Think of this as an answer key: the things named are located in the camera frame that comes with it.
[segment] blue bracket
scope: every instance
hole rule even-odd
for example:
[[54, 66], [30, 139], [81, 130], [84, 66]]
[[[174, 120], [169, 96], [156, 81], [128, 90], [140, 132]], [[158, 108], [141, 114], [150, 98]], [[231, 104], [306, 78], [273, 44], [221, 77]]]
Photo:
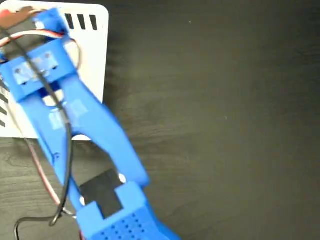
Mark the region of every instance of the blue bracket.
[[[63, 24], [54, 13], [48, 18]], [[39, 14], [45, 19], [46, 12]], [[63, 101], [70, 118], [72, 134], [86, 135], [108, 153], [126, 183], [115, 189], [122, 210], [103, 217], [97, 202], [81, 204], [81, 193], [74, 178], [68, 196], [76, 210], [77, 222], [87, 240], [179, 240], [157, 220], [143, 188], [148, 174], [120, 124], [80, 80], [77, 69], [64, 49], [68, 39], [51, 40], [28, 53], [43, 71], [55, 90], [63, 91]], [[43, 100], [44, 86], [30, 70], [26, 60], [18, 57], [0, 65], [1, 75], [14, 99], [22, 106], [38, 136], [38, 141], [61, 184], [65, 182], [67, 136], [60, 113]]]

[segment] table surface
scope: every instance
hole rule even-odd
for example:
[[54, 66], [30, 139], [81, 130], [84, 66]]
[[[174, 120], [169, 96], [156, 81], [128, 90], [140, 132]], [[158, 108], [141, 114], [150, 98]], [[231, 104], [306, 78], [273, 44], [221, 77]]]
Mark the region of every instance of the table surface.
[[[110, 13], [104, 103], [159, 219], [183, 240], [320, 239], [317, 1], [95, 3]], [[109, 167], [94, 144], [75, 145], [78, 183]], [[20, 217], [53, 214], [22, 140], [0, 139], [0, 178], [1, 239]], [[21, 239], [77, 240], [77, 226], [26, 223]]]

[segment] black rectangle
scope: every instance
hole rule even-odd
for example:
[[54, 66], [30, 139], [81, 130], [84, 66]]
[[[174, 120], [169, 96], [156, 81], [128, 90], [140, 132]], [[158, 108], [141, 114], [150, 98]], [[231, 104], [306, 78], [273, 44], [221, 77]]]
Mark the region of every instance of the black rectangle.
[[115, 189], [122, 183], [114, 169], [92, 178], [80, 186], [85, 204], [96, 201], [104, 218], [107, 218], [123, 209]]

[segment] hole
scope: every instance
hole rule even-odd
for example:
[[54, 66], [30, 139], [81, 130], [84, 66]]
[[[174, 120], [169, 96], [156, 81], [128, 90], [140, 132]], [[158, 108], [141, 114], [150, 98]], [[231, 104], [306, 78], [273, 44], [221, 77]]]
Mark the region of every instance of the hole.
[[91, 20], [91, 24], [92, 24], [93, 30], [98, 30], [96, 15], [90, 15], [89, 17], [90, 17], [90, 20]]
[[1, 106], [0, 106], [0, 113], [2, 113], [2, 114], [4, 114], [4, 115], [7, 115], [7, 114], [8, 114], [7, 111], [6, 111], [3, 107], [1, 107]]
[[[60, 102], [64, 99], [64, 92], [61, 89], [59, 89], [58, 91], [55, 91], [55, 95], [57, 96]], [[47, 105], [48, 107], [53, 107], [56, 105], [55, 101], [52, 99], [50, 95], [43, 97], [42, 100], [44, 101], [45, 105]]]
[[83, 14], [77, 14], [78, 16], [78, 19], [79, 19], [79, 23], [80, 23], [80, 26], [81, 26], [81, 29], [82, 30], [86, 30], [86, 23], [85, 23], [85, 17]]
[[75, 29], [74, 22], [72, 20], [71, 14], [66, 13], [64, 16], [65, 16], [66, 21], [68, 22], [69, 28], [70, 29]]
[[5, 122], [0, 120], [0, 126], [5, 128], [6, 127]]

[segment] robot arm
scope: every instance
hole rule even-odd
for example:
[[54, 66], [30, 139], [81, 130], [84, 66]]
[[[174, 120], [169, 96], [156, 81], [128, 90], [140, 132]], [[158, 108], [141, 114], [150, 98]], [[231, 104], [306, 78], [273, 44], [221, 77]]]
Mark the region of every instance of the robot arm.
[[[126, 179], [124, 183], [111, 180], [112, 174], [106, 172], [80, 187], [73, 177], [65, 179], [68, 148], [62, 115], [56, 106], [46, 105], [43, 98], [48, 92], [44, 85], [8, 41], [0, 55], [1, 77], [28, 116], [60, 183], [64, 185], [69, 181], [68, 197], [76, 210], [76, 220], [84, 237], [87, 240], [179, 240], [156, 218], [143, 192], [149, 184], [148, 174], [124, 130], [81, 81], [64, 48], [71, 38], [59, 11], [56, 8], [42, 11], [6, 28], [14, 34], [23, 25], [31, 23], [40, 24], [60, 36], [38, 37], [34, 41], [24, 41], [23, 36], [19, 41], [47, 83], [55, 91], [63, 92], [61, 103], [72, 136], [88, 136], [110, 155], [118, 172]], [[109, 201], [117, 206], [112, 213], [105, 210]]]

